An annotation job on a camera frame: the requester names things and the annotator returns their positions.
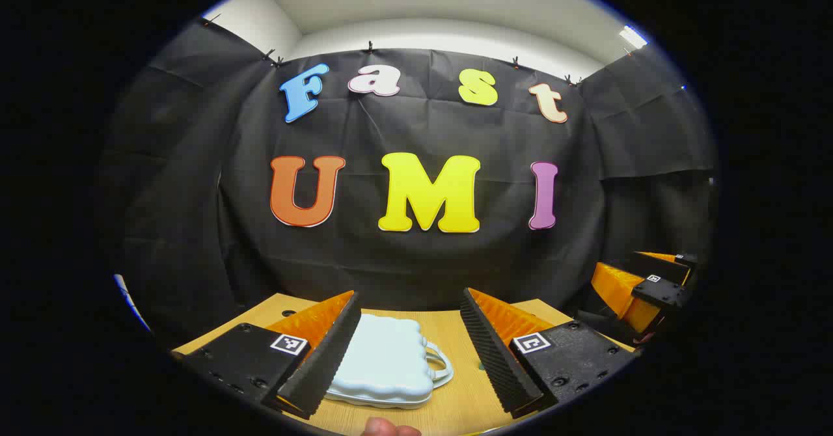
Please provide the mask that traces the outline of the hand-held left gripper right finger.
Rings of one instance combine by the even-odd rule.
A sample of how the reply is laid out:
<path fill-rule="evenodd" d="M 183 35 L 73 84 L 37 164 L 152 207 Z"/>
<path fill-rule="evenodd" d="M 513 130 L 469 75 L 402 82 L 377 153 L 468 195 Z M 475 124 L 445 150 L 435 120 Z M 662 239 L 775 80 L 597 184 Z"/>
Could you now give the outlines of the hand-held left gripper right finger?
<path fill-rule="evenodd" d="M 460 314 L 512 418 L 580 400 L 639 356 L 583 321 L 554 325 L 473 288 L 462 291 Z"/>

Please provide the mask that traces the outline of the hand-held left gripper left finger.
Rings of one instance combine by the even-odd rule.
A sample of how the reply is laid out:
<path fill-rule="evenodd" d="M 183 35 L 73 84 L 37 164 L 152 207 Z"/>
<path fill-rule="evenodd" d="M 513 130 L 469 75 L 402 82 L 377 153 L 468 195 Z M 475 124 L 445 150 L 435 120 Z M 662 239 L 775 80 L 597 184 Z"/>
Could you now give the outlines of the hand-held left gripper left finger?
<path fill-rule="evenodd" d="M 172 350 L 212 388 L 268 413 L 309 419 L 331 386 L 362 316 L 359 293 L 321 302 L 274 294 Z"/>

